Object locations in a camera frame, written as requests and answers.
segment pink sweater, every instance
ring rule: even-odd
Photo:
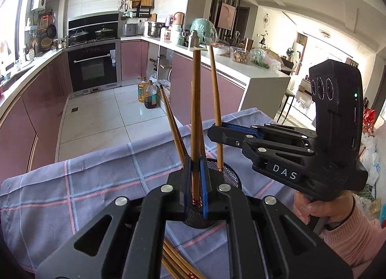
[[[350,218],[332,231],[323,231],[325,243],[353,270],[354,278],[366,269],[386,240],[386,228],[377,219],[369,221],[357,207]]]

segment cooking oil bottle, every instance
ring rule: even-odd
[[[157,88],[152,81],[149,81],[145,88],[145,107],[148,109],[157,107]]]
[[[140,77],[138,78],[141,81],[138,83],[138,101],[144,102],[145,101],[145,88],[146,88],[146,77]]]

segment oven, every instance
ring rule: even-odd
[[[71,97],[121,85],[120,42],[117,41],[88,43],[67,49],[73,89]]]

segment white countertop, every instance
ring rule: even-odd
[[[26,84],[37,74],[43,67],[62,53],[63,49],[50,50],[40,57],[36,57],[32,62],[32,68],[23,74],[9,89],[3,92],[0,96],[0,118],[11,104],[12,100],[21,92]]]
[[[145,36],[121,37],[121,41],[127,40],[145,40],[193,58],[192,50],[189,50],[187,47],[180,45],[172,45],[169,41],[161,41],[160,38],[150,38]],[[217,70],[245,83],[246,85],[251,79],[255,78],[288,78],[288,75],[284,74],[283,72],[265,69],[253,64],[250,61],[247,64],[241,64],[232,61],[228,57],[216,55],[215,61]],[[208,51],[201,52],[201,62],[210,66]]]

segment black mesh cup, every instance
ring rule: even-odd
[[[216,159],[207,159],[209,173],[211,171],[217,170],[217,160]],[[233,170],[229,165],[224,163],[224,169],[222,171],[224,175],[225,183],[235,186],[239,189],[242,189],[241,181],[235,170]],[[213,226],[218,223],[218,221],[205,220],[202,214],[202,209],[190,204],[190,210],[188,213],[188,218],[184,221],[187,226],[195,229],[205,229]]]

